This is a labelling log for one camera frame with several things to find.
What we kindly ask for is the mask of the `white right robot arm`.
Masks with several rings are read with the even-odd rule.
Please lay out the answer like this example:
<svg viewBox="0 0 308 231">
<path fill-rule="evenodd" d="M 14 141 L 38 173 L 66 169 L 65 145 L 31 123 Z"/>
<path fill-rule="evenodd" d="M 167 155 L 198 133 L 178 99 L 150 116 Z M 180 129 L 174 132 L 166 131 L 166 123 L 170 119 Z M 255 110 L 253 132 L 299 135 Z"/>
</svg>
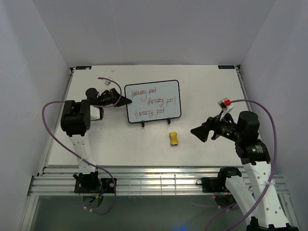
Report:
<svg viewBox="0 0 308 231">
<path fill-rule="evenodd" d="M 241 172 L 236 167 L 220 169 L 214 185 L 229 191 L 244 215 L 248 231 L 297 231 L 290 224 L 279 201 L 272 165 L 266 145 L 259 139 L 257 114 L 242 111 L 237 122 L 230 114 L 209 117 L 201 126 L 191 129 L 191 134 L 206 142 L 209 132 L 212 140 L 224 137 L 235 144 L 235 150 L 247 173 L 251 188 L 247 188 Z"/>
</svg>

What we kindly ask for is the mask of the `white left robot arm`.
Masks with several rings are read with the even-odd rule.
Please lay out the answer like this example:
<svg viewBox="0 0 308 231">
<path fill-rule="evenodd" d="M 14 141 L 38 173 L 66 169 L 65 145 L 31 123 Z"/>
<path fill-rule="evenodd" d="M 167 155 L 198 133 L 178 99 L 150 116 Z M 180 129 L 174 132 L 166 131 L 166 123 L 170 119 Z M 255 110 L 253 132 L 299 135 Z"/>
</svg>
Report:
<svg viewBox="0 0 308 231">
<path fill-rule="evenodd" d="M 95 88 L 86 90 L 86 99 L 75 102 L 65 101 L 60 121 L 61 129 L 69 137 L 77 154 L 78 174 L 74 175 L 77 186 L 88 192 L 99 192 L 102 180 L 99 178 L 94 157 L 91 153 L 88 131 L 91 121 L 103 119 L 104 107 L 121 107 L 132 103 L 116 89 L 100 94 Z"/>
</svg>

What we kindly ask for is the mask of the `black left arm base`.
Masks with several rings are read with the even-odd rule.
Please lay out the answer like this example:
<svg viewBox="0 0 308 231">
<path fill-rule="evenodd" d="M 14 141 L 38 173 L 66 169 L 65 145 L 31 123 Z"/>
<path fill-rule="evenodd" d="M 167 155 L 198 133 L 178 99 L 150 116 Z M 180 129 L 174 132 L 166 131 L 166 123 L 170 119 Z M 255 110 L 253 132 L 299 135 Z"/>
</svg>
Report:
<svg viewBox="0 0 308 231">
<path fill-rule="evenodd" d="M 98 172 L 90 174 L 74 174 L 76 180 L 74 193 L 115 193 L 117 179 L 114 181 L 111 178 L 101 178 Z"/>
</svg>

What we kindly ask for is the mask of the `small black-framed whiteboard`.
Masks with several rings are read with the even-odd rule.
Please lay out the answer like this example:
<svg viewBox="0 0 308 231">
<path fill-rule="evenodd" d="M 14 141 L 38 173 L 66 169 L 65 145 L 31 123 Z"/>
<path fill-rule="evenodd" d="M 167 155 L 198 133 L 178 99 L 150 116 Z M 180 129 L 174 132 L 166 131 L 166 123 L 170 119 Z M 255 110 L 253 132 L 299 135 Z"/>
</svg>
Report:
<svg viewBox="0 0 308 231">
<path fill-rule="evenodd" d="M 128 122 L 131 124 L 170 121 L 182 115 L 178 80 L 128 84 L 124 91 L 125 97 L 132 101 L 126 105 Z"/>
</svg>

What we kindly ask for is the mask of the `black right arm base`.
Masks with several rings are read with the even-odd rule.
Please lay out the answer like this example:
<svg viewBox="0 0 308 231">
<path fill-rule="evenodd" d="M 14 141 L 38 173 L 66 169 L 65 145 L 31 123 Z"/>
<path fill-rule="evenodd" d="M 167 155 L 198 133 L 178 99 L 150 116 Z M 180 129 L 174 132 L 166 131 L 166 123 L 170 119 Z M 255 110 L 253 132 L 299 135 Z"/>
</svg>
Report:
<svg viewBox="0 0 308 231">
<path fill-rule="evenodd" d="M 218 179 L 218 177 L 204 177 L 199 178 L 196 181 L 197 186 L 202 187 L 203 193 L 227 193 L 229 190 L 225 185 Z"/>
</svg>

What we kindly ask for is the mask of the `yellow bone-shaped eraser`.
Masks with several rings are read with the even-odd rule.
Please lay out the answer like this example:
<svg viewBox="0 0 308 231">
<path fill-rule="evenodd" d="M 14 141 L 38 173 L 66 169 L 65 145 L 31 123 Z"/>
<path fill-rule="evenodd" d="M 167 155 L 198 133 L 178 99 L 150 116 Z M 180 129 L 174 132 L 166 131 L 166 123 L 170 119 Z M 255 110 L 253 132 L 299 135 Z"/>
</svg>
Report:
<svg viewBox="0 0 308 231">
<path fill-rule="evenodd" d="M 170 137 L 170 145 L 176 146 L 179 144 L 177 132 L 170 132 L 169 137 Z"/>
</svg>

